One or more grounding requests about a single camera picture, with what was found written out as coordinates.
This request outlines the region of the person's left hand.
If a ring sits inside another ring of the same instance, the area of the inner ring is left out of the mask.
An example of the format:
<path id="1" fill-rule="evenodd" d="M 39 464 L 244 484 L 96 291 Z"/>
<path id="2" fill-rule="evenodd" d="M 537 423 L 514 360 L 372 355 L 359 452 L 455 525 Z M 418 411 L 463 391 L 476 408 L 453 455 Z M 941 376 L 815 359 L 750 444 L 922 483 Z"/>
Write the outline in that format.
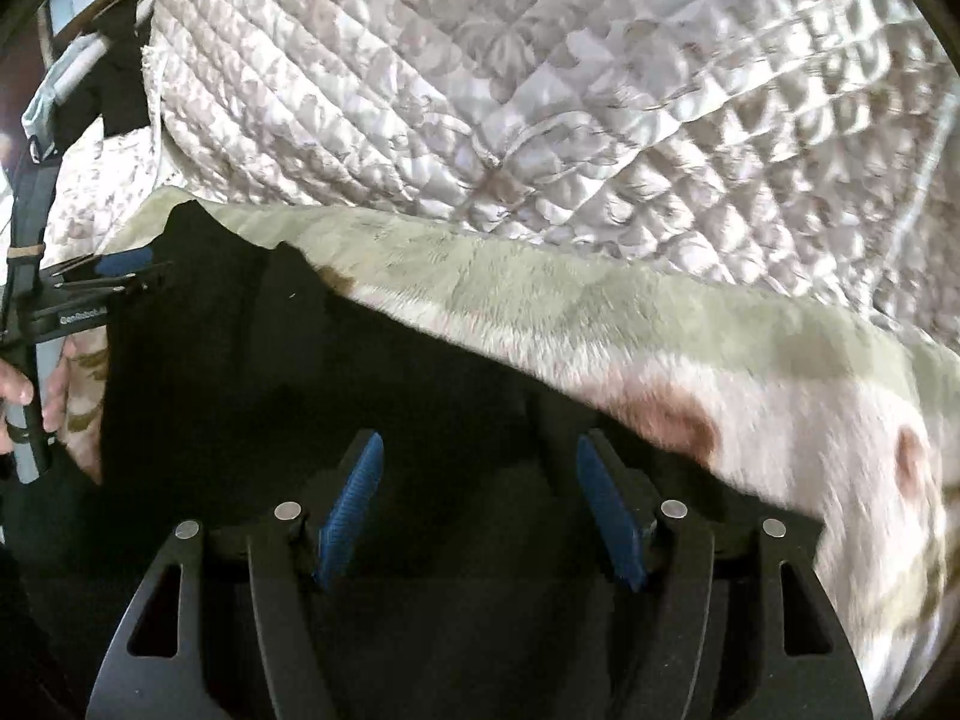
<path id="1" fill-rule="evenodd" d="M 73 358 L 76 356 L 76 340 L 68 337 L 64 348 L 60 351 L 60 359 L 55 371 L 50 374 L 46 383 L 43 406 L 44 429 L 52 433 L 60 444 L 65 444 L 65 422 L 67 422 L 68 389 L 70 388 L 70 371 Z M 2 362 L 2 411 L 7 411 L 11 405 L 26 406 L 34 400 L 34 387 L 23 372 L 16 371 L 8 362 Z"/>

